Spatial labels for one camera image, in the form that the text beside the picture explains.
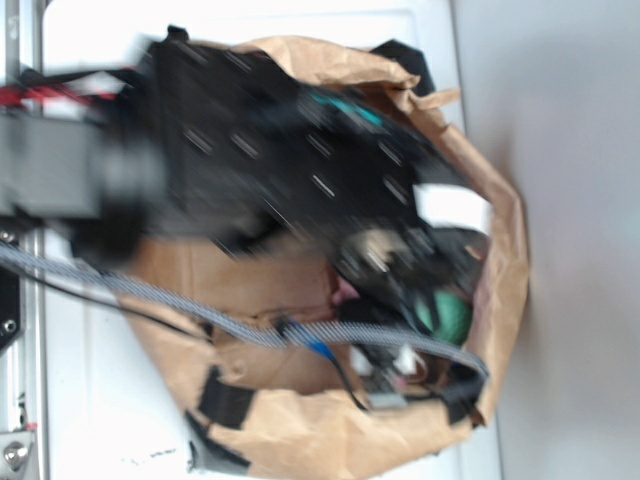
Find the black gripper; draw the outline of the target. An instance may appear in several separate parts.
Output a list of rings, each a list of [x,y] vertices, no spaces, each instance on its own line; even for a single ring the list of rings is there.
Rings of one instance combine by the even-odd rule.
[[[260,51],[186,41],[151,44],[139,70],[142,118],[168,171],[150,232],[247,251],[285,229],[332,252],[379,234],[411,259],[469,245],[467,227],[427,213],[427,188],[464,176],[360,99],[298,81]]]

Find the black white-padded gripper finger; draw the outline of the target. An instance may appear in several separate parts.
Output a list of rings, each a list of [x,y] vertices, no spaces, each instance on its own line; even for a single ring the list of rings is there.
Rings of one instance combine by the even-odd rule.
[[[413,186],[418,216],[435,228],[459,228],[491,234],[491,203],[474,190],[451,184]]]

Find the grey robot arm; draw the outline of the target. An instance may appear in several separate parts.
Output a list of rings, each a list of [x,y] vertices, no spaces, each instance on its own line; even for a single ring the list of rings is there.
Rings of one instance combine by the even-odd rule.
[[[425,136],[349,93],[295,79],[267,53],[181,33],[111,71],[24,71],[1,90],[1,219],[55,224],[84,258],[140,239],[204,237],[231,254],[282,235],[329,251],[379,234],[418,258],[479,256],[489,236],[437,190],[469,181]]]

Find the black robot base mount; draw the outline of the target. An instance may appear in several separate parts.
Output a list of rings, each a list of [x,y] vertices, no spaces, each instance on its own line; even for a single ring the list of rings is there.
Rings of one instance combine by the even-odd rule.
[[[24,330],[22,281],[14,272],[1,268],[0,284],[0,350],[4,353]]]

